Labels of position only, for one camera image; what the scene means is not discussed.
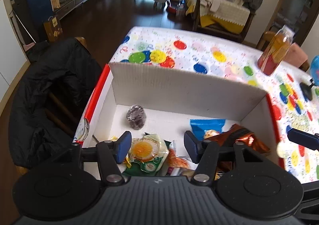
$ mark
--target stool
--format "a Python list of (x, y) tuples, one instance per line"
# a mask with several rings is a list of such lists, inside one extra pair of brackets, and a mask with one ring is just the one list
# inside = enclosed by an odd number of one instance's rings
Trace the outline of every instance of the stool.
[(157, 8), (157, 3), (161, 4), (161, 8), (163, 9), (165, 7), (165, 2), (167, 2), (167, 0), (154, 0), (154, 8)]

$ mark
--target yellow blanket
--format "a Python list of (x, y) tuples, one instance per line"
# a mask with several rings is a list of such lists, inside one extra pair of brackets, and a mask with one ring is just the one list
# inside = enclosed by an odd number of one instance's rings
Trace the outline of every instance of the yellow blanket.
[[(186, 15), (194, 12), (196, 1), (197, 0), (187, 0), (188, 9), (186, 11)], [(226, 30), (228, 30), (229, 32), (234, 33), (234, 34), (240, 34), (245, 26), (242, 24), (237, 24), (237, 23), (233, 23), (231, 21), (223, 20), (221, 18), (217, 18), (211, 14), (200, 16), (200, 25), (202, 28), (207, 27), (207, 26), (212, 25), (212, 24), (215, 24), (215, 23), (219, 23), (219, 25), (221, 25), (223, 28), (225, 28)]]

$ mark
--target round foil-wrapped snack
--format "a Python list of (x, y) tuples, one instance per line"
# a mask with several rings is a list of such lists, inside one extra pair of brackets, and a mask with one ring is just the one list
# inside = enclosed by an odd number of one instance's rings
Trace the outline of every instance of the round foil-wrapped snack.
[(141, 106), (133, 105), (127, 111), (126, 119), (130, 122), (131, 128), (141, 129), (145, 124), (146, 114)]

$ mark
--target tablecloth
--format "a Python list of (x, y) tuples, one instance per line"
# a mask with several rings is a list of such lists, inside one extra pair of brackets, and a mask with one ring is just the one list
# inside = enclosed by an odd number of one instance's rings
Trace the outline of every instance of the tablecloth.
[(319, 152), (290, 142), (287, 132), (297, 128), (319, 133), (319, 89), (313, 100), (304, 98), (299, 83), (310, 76), (282, 62), (271, 76), (257, 67), (261, 52), (232, 41), (204, 34), (134, 27), (119, 46), (111, 62), (146, 63), (198, 72), (248, 83), (266, 90), (272, 98), (280, 142), (279, 155), (284, 168), (301, 183), (319, 180)]

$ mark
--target black jacket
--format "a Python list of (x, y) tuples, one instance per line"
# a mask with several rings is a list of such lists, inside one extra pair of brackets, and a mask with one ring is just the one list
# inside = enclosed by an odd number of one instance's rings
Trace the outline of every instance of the black jacket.
[(44, 104), (50, 86), (62, 80), (76, 106), (84, 110), (101, 67), (76, 39), (55, 43), (22, 77), (9, 120), (9, 148), (16, 166), (33, 168), (72, 143), (47, 119)]

